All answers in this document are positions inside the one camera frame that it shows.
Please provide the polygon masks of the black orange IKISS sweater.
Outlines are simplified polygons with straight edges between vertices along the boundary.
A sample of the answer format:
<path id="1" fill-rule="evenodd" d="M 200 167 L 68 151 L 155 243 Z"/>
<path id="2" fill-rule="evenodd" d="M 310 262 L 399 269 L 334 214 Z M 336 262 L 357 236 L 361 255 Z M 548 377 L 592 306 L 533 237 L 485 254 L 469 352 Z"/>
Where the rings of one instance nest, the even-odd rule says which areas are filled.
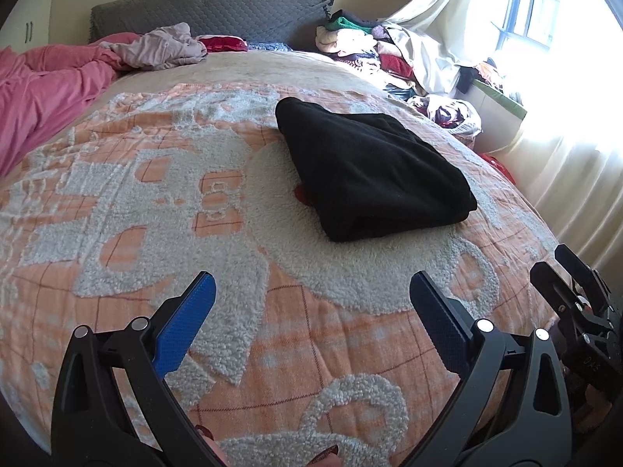
<path id="1" fill-rule="evenodd" d="M 287 97 L 276 120 L 333 242 L 450 226 L 477 209 L 464 173 L 390 115 L 333 113 Z"/>

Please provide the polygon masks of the pile of mixed clothes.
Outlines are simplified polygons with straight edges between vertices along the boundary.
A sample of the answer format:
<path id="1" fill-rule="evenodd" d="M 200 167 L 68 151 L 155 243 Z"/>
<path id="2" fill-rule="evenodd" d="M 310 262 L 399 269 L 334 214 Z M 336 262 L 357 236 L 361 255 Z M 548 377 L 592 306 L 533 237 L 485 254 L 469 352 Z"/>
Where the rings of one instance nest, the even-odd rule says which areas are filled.
<path id="1" fill-rule="evenodd" d="M 468 147 L 507 146 L 526 118 L 521 95 L 491 57 L 461 65 L 432 37 L 344 10 L 317 27 L 317 50 L 368 76 Z"/>

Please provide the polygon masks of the cream curtain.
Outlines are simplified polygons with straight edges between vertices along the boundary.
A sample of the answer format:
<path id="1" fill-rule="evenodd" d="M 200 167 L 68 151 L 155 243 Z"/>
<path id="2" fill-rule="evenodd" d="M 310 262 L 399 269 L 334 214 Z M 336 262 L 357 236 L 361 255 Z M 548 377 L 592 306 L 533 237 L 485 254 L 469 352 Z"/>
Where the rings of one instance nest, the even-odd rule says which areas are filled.
<path id="1" fill-rule="evenodd" d="M 602 273 L 622 265 L 622 28 L 606 0 L 555 0 L 552 40 L 505 54 L 527 106 L 494 156 L 564 244 Z M 493 51 L 502 0 L 409 0 L 390 16 L 429 35 L 445 63 L 474 67 Z"/>

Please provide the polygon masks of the orange white patterned blanket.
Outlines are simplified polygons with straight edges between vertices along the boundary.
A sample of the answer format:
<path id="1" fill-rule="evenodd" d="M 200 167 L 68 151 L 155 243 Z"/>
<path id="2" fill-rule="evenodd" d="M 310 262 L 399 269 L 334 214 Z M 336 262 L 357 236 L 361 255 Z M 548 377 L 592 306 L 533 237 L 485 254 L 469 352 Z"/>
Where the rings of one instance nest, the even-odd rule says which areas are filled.
<path id="1" fill-rule="evenodd" d="M 455 226 L 336 244 L 296 198 L 275 108 L 383 113 L 463 171 L 477 209 Z M 554 236 L 504 177 L 396 102 L 270 84 L 123 93 L 39 147 L 1 190 L 1 391 L 37 445 L 73 330 L 117 330 L 216 281 L 215 306 L 167 378 L 236 466 L 399 463 L 457 379 L 409 298 L 417 271 L 476 317 L 526 334 L 553 313 L 529 271 Z"/>

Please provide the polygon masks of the pink duvet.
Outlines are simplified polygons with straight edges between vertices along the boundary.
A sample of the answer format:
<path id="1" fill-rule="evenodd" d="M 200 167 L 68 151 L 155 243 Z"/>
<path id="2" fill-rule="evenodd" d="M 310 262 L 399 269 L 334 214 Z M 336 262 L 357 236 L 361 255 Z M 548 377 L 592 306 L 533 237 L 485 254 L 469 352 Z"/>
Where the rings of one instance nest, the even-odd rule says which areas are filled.
<path id="1" fill-rule="evenodd" d="M 98 98 L 127 64 L 99 44 L 1 51 L 1 175 Z"/>

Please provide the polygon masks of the beige bed sheet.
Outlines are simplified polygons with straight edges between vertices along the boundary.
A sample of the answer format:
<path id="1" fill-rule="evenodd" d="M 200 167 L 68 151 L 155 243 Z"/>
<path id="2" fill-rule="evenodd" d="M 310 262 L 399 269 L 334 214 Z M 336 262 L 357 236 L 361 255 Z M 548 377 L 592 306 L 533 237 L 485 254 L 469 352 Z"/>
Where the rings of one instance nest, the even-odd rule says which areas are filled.
<path id="1" fill-rule="evenodd" d="M 211 54 L 200 63 L 170 70 L 130 73 L 114 81 L 96 104 L 105 104 L 120 93 L 158 93 L 180 83 L 213 86 L 230 82 L 389 95 L 348 65 L 320 54 L 250 51 Z"/>

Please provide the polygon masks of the mauve crumpled garment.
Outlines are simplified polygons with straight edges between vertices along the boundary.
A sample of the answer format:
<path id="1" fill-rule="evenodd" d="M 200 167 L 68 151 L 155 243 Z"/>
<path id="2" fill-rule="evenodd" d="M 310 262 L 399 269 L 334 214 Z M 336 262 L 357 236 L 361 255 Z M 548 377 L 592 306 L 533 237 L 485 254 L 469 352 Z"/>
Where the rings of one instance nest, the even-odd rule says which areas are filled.
<path id="1" fill-rule="evenodd" d="M 190 25 L 180 22 L 148 32 L 131 43 L 101 41 L 130 68 L 159 71 L 197 64 L 207 56 L 206 46 L 191 36 Z"/>

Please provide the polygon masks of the blue patterned pillow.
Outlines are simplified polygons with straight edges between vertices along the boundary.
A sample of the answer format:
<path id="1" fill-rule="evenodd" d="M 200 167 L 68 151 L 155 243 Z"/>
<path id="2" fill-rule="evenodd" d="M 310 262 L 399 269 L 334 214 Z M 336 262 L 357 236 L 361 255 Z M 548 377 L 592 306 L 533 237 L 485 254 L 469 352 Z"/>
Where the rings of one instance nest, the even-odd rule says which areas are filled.
<path id="1" fill-rule="evenodd" d="M 292 48 L 283 42 L 248 42 L 248 51 L 292 52 Z"/>

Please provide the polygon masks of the grey quilted headboard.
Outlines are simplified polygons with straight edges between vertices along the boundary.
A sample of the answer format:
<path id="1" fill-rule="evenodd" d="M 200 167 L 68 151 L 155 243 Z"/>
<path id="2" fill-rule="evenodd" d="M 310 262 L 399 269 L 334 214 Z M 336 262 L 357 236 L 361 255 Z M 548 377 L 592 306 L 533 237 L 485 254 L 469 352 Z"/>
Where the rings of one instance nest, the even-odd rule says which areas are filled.
<path id="1" fill-rule="evenodd" d="M 332 15 L 335 0 L 116 0 L 91 10 L 89 40 L 145 34 L 185 22 L 191 34 L 238 36 L 247 42 L 315 48 L 316 28 Z"/>

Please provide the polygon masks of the cream wardrobe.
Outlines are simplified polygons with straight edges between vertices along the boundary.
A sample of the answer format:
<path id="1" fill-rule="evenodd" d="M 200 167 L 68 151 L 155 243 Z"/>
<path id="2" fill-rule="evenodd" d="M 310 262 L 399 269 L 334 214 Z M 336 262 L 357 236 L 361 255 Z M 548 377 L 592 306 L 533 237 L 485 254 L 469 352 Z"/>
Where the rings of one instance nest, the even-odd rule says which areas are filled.
<path id="1" fill-rule="evenodd" d="M 19 0 L 1 28 L 1 49 L 20 54 L 49 43 L 52 0 Z"/>

